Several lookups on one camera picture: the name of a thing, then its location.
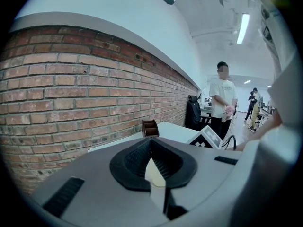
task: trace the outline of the man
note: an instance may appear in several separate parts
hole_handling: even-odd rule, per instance
[[[248,116],[251,114],[251,111],[254,107],[254,104],[251,102],[253,99],[255,99],[255,96],[254,96],[254,92],[251,91],[250,92],[250,97],[248,98],[248,101],[249,101],[249,106],[248,106],[248,111],[247,111],[247,114],[246,114],[246,118],[245,118],[245,121],[247,121],[248,119]]]
[[[217,65],[219,78],[213,81],[209,88],[209,96],[212,97],[211,128],[224,139],[232,121],[232,114],[227,114],[228,109],[232,112],[237,104],[235,85],[228,81],[229,68],[225,62]]]
[[[251,114],[251,121],[250,121],[250,127],[249,129],[252,132],[256,132],[256,119],[257,119],[257,115],[262,107],[262,97],[260,95],[260,93],[258,92],[258,90],[256,88],[253,89],[254,95],[255,95],[255,99],[253,99],[251,102],[254,104],[253,108],[252,108],[252,114]]]

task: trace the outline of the red brick wall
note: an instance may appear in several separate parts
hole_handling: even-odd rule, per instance
[[[141,48],[76,27],[12,34],[0,79],[2,156],[25,192],[88,148],[140,131],[142,119],[183,126],[197,94]]]

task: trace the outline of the black pants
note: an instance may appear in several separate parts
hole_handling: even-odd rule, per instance
[[[250,105],[248,106],[248,111],[247,111],[245,120],[248,119],[248,116],[250,115],[251,111],[252,111],[252,105],[250,104]]]
[[[213,129],[213,131],[219,135],[219,137],[223,140],[224,137],[227,134],[227,131],[229,129],[229,126],[231,124],[231,119],[226,120],[225,122],[221,121],[221,118],[213,118],[210,127]]]

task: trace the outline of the white t-shirt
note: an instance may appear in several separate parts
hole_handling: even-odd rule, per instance
[[[215,95],[223,98],[227,103],[232,104],[232,100],[237,98],[235,85],[228,80],[215,79],[210,84],[209,96]],[[214,98],[212,99],[212,117],[222,118],[225,112],[224,106],[217,102]]]

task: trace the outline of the black chair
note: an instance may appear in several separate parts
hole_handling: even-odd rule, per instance
[[[190,95],[186,109],[185,127],[200,131],[207,125],[207,123],[205,123],[205,120],[208,122],[209,119],[209,117],[201,116],[201,109],[197,96]]]

